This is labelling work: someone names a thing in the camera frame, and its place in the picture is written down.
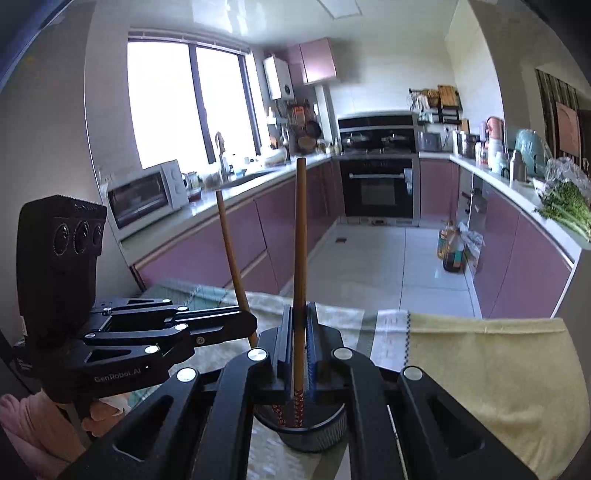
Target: kettle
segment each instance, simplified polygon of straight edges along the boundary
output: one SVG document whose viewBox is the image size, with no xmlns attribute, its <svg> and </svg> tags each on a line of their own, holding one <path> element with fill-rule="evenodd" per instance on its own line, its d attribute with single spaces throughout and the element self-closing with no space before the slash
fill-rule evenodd
<svg viewBox="0 0 591 480">
<path fill-rule="evenodd" d="M 489 139 L 501 140 L 505 144 L 504 122 L 497 116 L 491 116 L 486 121 L 486 133 Z"/>
<path fill-rule="evenodd" d="M 544 177 L 546 163 L 552 157 L 548 144 L 540 138 L 535 130 L 522 129 L 517 133 L 515 149 L 521 152 L 527 165 L 527 173 L 531 177 Z"/>
</svg>

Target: yellow towel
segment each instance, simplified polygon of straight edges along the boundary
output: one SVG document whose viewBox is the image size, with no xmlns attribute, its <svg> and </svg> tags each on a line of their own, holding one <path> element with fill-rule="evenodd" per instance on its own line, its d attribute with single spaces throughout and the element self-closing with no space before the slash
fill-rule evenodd
<svg viewBox="0 0 591 480">
<path fill-rule="evenodd" d="M 560 319 L 411 315 L 409 365 L 425 370 L 540 480 L 557 478 L 589 432 L 589 398 Z"/>
</svg>

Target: pink cabinet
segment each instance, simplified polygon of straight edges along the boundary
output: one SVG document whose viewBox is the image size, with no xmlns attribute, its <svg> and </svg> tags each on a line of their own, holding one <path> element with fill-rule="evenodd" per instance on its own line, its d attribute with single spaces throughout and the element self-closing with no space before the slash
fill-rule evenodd
<svg viewBox="0 0 591 480">
<path fill-rule="evenodd" d="M 290 70 L 291 83 L 301 87 L 336 77 L 335 61 L 328 38 L 294 45 L 277 54 Z"/>
<path fill-rule="evenodd" d="M 330 227 L 340 215 L 345 214 L 343 183 L 340 178 L 338 160 L 332 160 L 324 163 L 321 168 L 324 192 L 326 194 L 326 207 L 328 210 L 327 227 Z"/>
<path fill-rule="evenodd" d="M 517 208 L 492 190 L 488 196 L 483 232 L 485 246 L 480 252 L 474 276 L 474 288 L 483 318 L 490 318 L 499 296 L 509 266 L 518 219 Z"/>
<path fill-rule="evenodd" d="M 449 160 L 421 159 L 421 221 L 454 219 L 459 189 L 459 167 Z"/>
<path fill-rule="evenodd" d="M 228 224 L 238 268 L 243 270 L 265 250 L 265 238 L 254 201 L 228 211 Z M 195 284 L 223 287 L 230 282 L 228 258 L 223 245 L 219 218 L 183 235 L 174 245 L 165 245 L 162 253 L 137 266 L 142 281 L 149 287 L 169 278 Z"/>
<path fill-rule="evenodd" d="M 294 45 L 293 47 L 289 47 L 280 56 L 285 58 L 289 67 L 291 84 L 294 87 L 307 85 L 308 77 L 306 76 L 306 68 L 304 67 L 304 58 L 301 56 L 300 46 Z"/>
<path fill-rule="evenodd" d="M 326 208 L 326 189 L 322 166 L 307 171 L 307 218 L 308 218 L 308 253 L 316 246 L 322 235 L 328 230 L 329 215 Z"/>
<path fill-rule="evenodd" d="M 509 266 L 491 317 L 550 317 L 570 270 L 557 247 L 532 220 L 519 214 Z"/>
<path fill-rule="evenodd" d="M 231 275 L 219 219 L 142 265 L 138 273 L 146 287 L 168 279 L 214 287 L 226 285 Z"/>
<path fill-rule="evenodd" d="M 328 38 L 300 44 L 306 68 L 307 83 L 322 82 L 336 77 L 335 61 Z"/>
<path fill-rule="evenodd" d="M 269 258 L 279 288 L 294 272 L 296 181 L 290 180 L 255 199 Z"/>
<path fill-rule="evenodd" d="M 251 270 L 242 275 L 242 286 L 246 291 L 258 291 L 272 295 L 279 293 L 269 255 L 265 255 Z"/>
<path fill-rule="evenodd" d="M 237 209 L 229 209 L 228 225 L 232 235 L 236 263 L 242 271 L 267 247 L 254 200 L 242 204 Z"/>
</svg>

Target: ceiling light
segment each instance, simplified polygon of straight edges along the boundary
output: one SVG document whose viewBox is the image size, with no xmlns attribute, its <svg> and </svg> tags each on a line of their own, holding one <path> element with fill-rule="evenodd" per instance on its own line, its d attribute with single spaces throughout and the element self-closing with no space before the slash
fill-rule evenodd
<svg viewBox="0 0 591 480">
<path fill-rule="evenodd" d="M 332 18 L 357 17 L 362 15 L 355 0 L 318 0 Z"/>
</svg>

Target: wooden chopstick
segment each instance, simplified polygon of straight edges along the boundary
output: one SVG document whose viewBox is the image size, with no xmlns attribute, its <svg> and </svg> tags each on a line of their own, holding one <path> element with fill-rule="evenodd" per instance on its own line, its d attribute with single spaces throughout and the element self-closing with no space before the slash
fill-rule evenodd
<svg viewBox="0 0 591 480">
<path fill-rule="evenodd" d="M 230 237 L 230 230 L 228 228 L 228 219 L 226 218 L 226 206 L 223 202 L 223 196 L 221 190 L 216 190 L 217 209 L 220 214 L 220 223 L 222 224 L 222 236 L 223 244 L 226 247 L 226 256 L 228 257 L 228 266 L 230 266 L 230 273 L 232 274 L 232 283 L 234 284 L 234 291 L 236 292 L 236 299 L 238 306 L 241 310 L 250 312 L 251 308 L 248 305 L 248 299 L 246 298 L 246 292 L 242 287 L 242 279 L 240 276 L 240 270 L 236 264 L 236 256 L 234 255 L 234 248 L 232 247 L 232 238 Z M 253 332 L 248 337 L 248 343 L 251 348 L 256 347 L 258 343 L 258 337 L 256 332 Z"/>
<path fill-rule="evenodd" d="M 294 418 L 296 428 L 302 427 L 304 401 L 304 359 L 306 357 L 306 274 L 307 214 L 306 159 L 297 159 L 295 176 L 295 266 L 294 266 Z"/>
</svg>

